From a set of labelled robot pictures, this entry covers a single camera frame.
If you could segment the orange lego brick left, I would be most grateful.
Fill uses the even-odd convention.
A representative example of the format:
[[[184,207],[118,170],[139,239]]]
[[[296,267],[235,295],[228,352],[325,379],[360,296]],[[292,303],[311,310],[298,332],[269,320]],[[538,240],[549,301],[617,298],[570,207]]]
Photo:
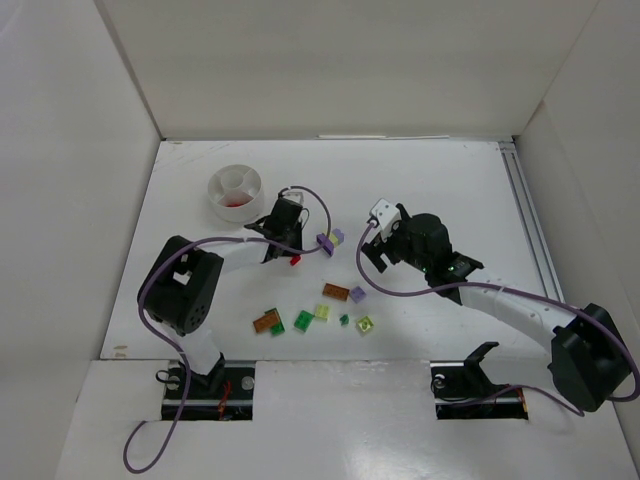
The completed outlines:
[[[280,322],[279,314],[276,310],[272,310],[253,321],[254,331],[256,334],[261,334],[279,325]]]

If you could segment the light purple lego brick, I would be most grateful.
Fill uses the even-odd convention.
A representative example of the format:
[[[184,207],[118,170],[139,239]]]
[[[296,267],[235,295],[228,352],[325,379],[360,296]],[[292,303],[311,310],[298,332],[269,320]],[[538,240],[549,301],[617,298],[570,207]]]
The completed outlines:
[[[360,286],[356,286],[349,291],[350,299],[356,304],[363,301],[366,296],[366,292]]]

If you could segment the green lego brick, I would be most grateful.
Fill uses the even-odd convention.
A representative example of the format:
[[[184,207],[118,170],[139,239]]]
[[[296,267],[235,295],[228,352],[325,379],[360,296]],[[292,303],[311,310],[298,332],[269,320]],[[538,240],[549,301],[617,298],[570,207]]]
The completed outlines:
[[[294,321],[294,328],[302,333],[306,333],[314,320],[314,315],[306,310],[301,310]]]

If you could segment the orange lego brick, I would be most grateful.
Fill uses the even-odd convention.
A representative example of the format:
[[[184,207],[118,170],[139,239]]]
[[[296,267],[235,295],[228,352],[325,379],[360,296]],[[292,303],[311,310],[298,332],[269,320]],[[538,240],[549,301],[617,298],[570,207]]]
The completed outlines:
[[[254,331],[256,334],[261,334],[279,325],[280,322],[279,314],[276,310],[272,310],[253,321]]]
[[[331,283],[326,283],[322,290],[323,296],[343,302],[346,302],[348,300],[349,294],[350,290],[348,288]]]

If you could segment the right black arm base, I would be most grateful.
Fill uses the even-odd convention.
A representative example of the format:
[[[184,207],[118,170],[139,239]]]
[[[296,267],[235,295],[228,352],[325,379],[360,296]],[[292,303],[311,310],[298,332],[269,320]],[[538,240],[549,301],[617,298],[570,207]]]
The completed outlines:
[[[521,389],[506,392],[509,384],[495,384],[481,362],[498,347],[484,342],[462,360],[430,362],[430,389],[438,420],[527,420]]]

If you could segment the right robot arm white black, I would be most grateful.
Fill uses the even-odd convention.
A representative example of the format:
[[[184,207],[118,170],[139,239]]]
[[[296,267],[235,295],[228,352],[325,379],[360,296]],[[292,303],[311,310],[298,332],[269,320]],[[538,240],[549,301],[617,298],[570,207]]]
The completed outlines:
[[[533,340],[550,356],[555,390],[579,415],[606,401],[639,397],[637,390],[615,393],[627,378],[639,378],[639,367],[606,309],[577,308],[510,286],[482,262],[455,251],[436,215],[410,215],[402,204],[378,200],[356,259],[368,259],[378,272],[405,263],[424,276],[424,294],[484,313]]]

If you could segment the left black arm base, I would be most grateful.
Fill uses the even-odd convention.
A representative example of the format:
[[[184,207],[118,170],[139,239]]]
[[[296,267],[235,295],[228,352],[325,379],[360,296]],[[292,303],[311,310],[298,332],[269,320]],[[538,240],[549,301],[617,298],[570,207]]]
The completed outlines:
[[[185,421],[251,421],[253,418],[255,362],[227,361],[210,376],[192,374],[189,392],[180,415]],[[186,372],[179,362],[158,370],[163,385],[161,418],[173,420],[184,393]]]

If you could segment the orange lego brick right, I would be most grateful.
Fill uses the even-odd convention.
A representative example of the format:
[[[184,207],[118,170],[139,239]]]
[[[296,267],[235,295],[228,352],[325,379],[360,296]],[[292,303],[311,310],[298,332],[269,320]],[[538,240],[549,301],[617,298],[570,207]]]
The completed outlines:
[[[348,288],[331,283],[326,283],[322,290],[323,296],[343,302],[346,302],[348,300],[349,294],[350,290]]]

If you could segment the lime transparent lego brick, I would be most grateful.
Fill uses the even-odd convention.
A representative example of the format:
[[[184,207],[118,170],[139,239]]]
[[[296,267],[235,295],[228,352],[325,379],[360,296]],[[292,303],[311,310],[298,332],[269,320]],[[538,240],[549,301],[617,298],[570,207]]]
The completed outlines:
[[[370,316],[366,315],[356,321],[356,330],[360,335],[366,335],[374,328],[374,322]]]

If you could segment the green lego under orange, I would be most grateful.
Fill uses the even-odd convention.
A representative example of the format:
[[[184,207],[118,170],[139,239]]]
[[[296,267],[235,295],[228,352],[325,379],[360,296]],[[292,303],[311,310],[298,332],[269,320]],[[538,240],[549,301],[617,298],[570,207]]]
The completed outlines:
[[[277,308],[272,308],[265,312],[266,315],[274,317],[278,322],[270,327],[270,333],[272,336],[279,336],[285,332],[285,327],[282,322],[280,313]]]

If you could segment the aluminium rail right edge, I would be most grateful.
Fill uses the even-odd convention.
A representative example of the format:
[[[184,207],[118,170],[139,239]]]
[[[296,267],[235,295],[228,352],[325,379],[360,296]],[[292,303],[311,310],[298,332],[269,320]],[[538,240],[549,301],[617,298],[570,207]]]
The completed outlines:
[[[500,141],[498,147],[542,289],[547,297],[564,302],[564,293],[521,166],[515,142]]]

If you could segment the white round divided container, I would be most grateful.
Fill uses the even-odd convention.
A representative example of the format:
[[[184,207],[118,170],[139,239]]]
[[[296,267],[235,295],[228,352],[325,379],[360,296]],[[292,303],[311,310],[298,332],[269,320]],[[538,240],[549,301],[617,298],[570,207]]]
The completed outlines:
[[[258,172],[246,165],[228,165],[210,178],[207,193],[213,212],[231,223],[248,223],[263,212],[265,194]],[[243,199],[247,203],[237,208],[224,206],[226,200]]]

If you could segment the purple and yellow lego stack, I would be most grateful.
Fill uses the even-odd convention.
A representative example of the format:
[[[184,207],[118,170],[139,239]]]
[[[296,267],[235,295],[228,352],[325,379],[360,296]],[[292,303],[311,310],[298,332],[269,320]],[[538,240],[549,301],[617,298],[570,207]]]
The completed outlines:
[[[335,249],[344,242],[344,239],[344,233],[335,228],[329,234],[319,233],[316,236],[316,243],[328,257],[332,257]]]

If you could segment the pale yellow lego brick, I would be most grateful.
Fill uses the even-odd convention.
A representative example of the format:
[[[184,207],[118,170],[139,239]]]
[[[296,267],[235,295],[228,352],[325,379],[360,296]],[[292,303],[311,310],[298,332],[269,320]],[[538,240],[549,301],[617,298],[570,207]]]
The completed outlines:
[[[317,304],[314,311],[314,319],[327,322],[330,319],[331,308],[327,304]]]

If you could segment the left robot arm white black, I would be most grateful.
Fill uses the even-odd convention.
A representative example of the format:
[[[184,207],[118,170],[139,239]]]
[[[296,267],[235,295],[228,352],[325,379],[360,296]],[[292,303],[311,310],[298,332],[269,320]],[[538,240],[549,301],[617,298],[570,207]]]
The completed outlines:
[[[178,378],[213,392],[224,381],[225,359],[203,323],[220,277],[302,252],[302,203],[276,200],[271,213],[246,228],[246,237],[217,237],[211,248],[182,236],[165,243],[137,295],[141,320],[181,359]]]

